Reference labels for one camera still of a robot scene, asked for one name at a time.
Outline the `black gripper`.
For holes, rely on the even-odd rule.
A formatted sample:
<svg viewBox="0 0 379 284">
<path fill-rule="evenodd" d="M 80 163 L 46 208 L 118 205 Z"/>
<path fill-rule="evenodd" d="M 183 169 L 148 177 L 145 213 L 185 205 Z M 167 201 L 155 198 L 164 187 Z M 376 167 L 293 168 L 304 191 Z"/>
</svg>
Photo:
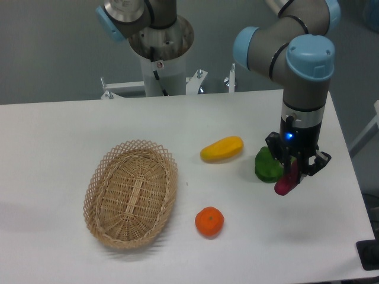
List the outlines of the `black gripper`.
<svg viewBox="0 0 379 284">
<path fill-rule="evenodd" d="M 305 176 L 314 176 L 321 171 L 332 159 L 330 154 L 318 151 L 324 110 L 325 105 L 316 109 L 296 109 L 282 103 L 280 133 L 271 132 L 265 139 L 272 158 L 282 166 L 282 176 L 290 173 L 290 154 L 303 157 L 298 160 L 299 183 Z M 311 156 L 314 156 L 313 164 L 309 164 Z"/>
</svg>

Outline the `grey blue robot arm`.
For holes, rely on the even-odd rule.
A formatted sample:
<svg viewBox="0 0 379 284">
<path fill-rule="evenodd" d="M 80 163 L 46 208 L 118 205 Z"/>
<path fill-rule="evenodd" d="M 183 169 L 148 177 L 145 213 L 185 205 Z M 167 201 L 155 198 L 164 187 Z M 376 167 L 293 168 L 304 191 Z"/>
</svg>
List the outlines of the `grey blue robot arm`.
<svg viewBox="0 0 379 284">
<path fill-rule="evenodd" d="M 105 1 L 96 13 L 114 41 L 128 40 L 145 61 L 147 96 L 186 93 L 181 59 L 194 35 L 175 1 Z M 236 63 L 283 87 L 280 131 L 266 138 L 272 157 L 284 167 L 275 185 L 281 195 L 331 159 L 319 150 L 318 139 L 335 64 L 335 47 L 326 34 L 340 17 L 337 1 L 287 1 L 276 24 L 246 27 L 233 43 Z"/>
</svg>

